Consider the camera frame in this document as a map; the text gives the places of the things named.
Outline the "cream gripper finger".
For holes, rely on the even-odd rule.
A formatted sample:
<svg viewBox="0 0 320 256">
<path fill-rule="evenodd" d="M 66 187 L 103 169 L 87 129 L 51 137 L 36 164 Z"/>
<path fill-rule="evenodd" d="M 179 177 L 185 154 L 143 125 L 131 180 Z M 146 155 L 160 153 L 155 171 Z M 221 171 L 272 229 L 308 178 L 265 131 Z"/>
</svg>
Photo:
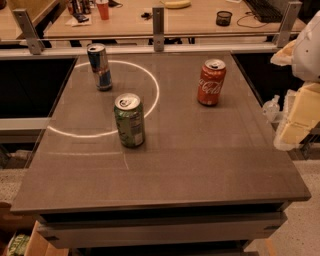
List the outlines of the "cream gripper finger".
<svg viewBox="0 0 320 256">
<path fill-rule="evenodd" d="M 297 92 L 289 90 L 274 138 L 274 147 L 289 151 L 298 148 L 301 141 L 320 122 L 320 84 L 305 82 Z"/>
<path fill-rule="evenodd" d="M 270 62 L 278 66 L 291 65 L 295 44 L 295 40 L 290 41 L 271 57 Z"/>
</svg>

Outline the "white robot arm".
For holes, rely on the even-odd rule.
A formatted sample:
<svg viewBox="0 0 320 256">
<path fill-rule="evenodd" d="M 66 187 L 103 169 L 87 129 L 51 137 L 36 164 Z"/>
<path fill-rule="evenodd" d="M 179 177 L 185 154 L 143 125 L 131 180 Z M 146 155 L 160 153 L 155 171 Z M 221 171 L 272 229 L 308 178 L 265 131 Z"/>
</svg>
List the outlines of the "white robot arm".
<svg viewBox="0 0 320 256">
<path fill-rule="evenodd" d="M 303 81 L 294 95 L 285 97 L 274 139 L 276 149 L 289 151 L 320 122 L 320 11 L 295 40 L 272 56 L 271 63 L 290 65 L 293 76 Z"/>
</svg>

